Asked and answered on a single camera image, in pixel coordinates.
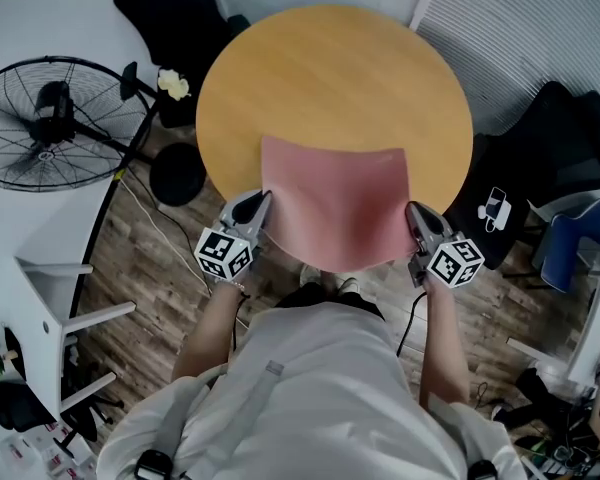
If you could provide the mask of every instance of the white shirt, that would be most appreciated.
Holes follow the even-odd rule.
[[[271,360],[284,365],[281,378],[216,479],[465,480],[467,463],[483,458],[500,480],[526,478],[500,423],[435,398],[435,418],[424,411],[385,322],[335,303],[254,317],[227,375],[188,415],[174,478],[221,435]],[[133,408],[100,453],[99,480],[133,478],[175,394],[192,381],[179,379]]]

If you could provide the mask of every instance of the hand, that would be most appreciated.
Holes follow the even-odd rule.
[[[438,279],[436,276],[428,272],[424,278],[424,281],[422,282],[422,287],[425,289],[429,297],[453,298],[451,288],[449,288],[446,284],[440,281],[440,279]]]

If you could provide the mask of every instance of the blue chair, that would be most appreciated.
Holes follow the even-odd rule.
[[[600,199],[556,214],[531,260],[542,280],[567,293],[576,269],[578,244],[588,237],[600,245]]]

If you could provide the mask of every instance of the white cable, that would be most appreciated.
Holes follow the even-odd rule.
[[[145,215],[147,217],[149,217],[149,221],[151,222],[151,224],[153,225],[153,227],[156,228],[156,231],[158,233],[160,233],[160,235],[162,235],[162,238],[164,239],[164,241],[167,242],[167,245],[169,245],[169,247],[171,247],[171,250],[176,254],[176,256],[178,256],[178,258],[180,258],[182,260],[182,263],[184,263],[184,265],[189,269],[189,272],[191,272],[195,276],[195,278],[198,281],[200,281],[203,285],[207,286],[207,283],[205,283],[204,279],[202,279],[198,274],[196,274],[193,271],[193,269],[191,268],[191,266],[189,265],[189,263],[187,263],[187,260],[184,259],[184,256],[182,256],[182,254],[180,254],[180,252],[178,252],[178,250],[169,241],[169,239],[167,238],[167,235],[165,235],[162,232],[162,230],[156,225],[156,223],[153,222],[153,219],[151,218],[151,214],[147,211],[147,209],[144,206],[142,206],[142,203],[140,202],[140,200],[138,199],[138,197],[133,193],[133,191],[128,187],[128,185],[124,182],[123,179],[120,180],[120,183],[122,183],[122,186],[127,189],[127,192],[129,192],[129,194],[131,194],[131,197],[133,197],[133,199],[135,200],[135,202],[137,203],[137,205],[140,207],[140,209],[145,213]]]

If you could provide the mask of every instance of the white table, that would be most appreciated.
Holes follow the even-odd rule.
[[[580,341],[568,362],[512,338],[509,338],[507,343],[534,359],[550,365],[557,372],[562,372],[568,380],[578,384],[595,385],[595,373],[600,361],[600,278]]]
[[[75,266],[27,268],[49,275],[76,275]],[[135,309],[133,302],[119,304],[68,320],[61,320],[49,309],[16,258],[0,261],[0,309],[2,323],[11,329],[22,349],[27,385],[42,405],[60,419],[60,414],[116,379],[114,373],[91,383],[62,400],[60,393],[65,337]]]

